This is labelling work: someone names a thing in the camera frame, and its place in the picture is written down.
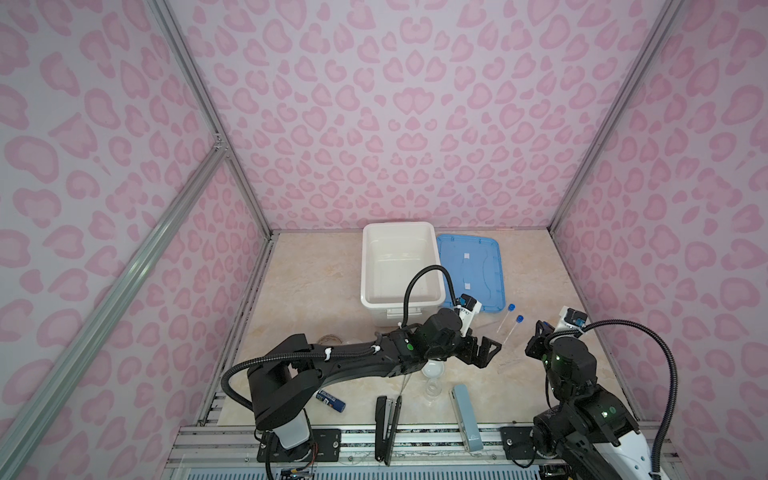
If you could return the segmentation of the blue capped test tube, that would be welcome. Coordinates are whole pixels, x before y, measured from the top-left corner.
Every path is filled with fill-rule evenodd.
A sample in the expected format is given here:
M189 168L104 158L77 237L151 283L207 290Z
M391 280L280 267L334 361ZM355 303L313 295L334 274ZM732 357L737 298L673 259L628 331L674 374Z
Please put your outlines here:
M516 309L516 305L515 305L515 304L513 304L513 303L510 303L510 304L509 304L509 305L506 307L506 310L505 310L505 314L504 314L504 316L503 316L502 320L501 320L501 321L498 323L498 327L497 327L497 330L496 330L496 332L497 332L497 333L499 333L499 332L501 331L501 329L502 329L502 327L505 325L505 323L506 323L507 319L509 318L509 316L511 315L511 313L512 313L512 312L513 312L515 309Z
M517 327L524 322L524 317L522 315L518 315L516 319L514 320L514 323L512 324L511 328L507 332L506 336L504 337L502 344L505 345L507 341L512 337L513 333L517 329Z

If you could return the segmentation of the white plastic storage bin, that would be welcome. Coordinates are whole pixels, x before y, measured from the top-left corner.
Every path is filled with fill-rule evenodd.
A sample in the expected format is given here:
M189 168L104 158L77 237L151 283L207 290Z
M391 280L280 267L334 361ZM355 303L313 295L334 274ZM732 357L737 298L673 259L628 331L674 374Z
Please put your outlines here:
M435 230L428 222L364 227L360 301L373 325L383 329L398 326L409 282L423 268L439 263Z

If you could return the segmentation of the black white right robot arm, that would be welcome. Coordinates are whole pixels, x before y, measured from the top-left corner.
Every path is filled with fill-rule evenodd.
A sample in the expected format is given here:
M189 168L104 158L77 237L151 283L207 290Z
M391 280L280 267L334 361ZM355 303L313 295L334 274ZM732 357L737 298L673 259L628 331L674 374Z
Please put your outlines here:
M519 468L560 460L571 479L666 479L634 415L598 382L597 359L579 338L536 323L525 354L542 363L545 396L556 403L530 427L500 429L505 457Z

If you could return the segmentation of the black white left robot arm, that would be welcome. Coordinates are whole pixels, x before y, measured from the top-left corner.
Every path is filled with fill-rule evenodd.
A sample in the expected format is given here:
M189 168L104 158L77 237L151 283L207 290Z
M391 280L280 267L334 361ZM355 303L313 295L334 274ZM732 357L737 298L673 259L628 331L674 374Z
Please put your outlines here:
M461 327L459 315L442 308L423 324L379 334L365 343L323 346L294 334L246 368L255 426L276 432L302 413L316 391L333 384L405 376L430 361L450 358L487 367L502 345L479 339L471 330L462 333Z

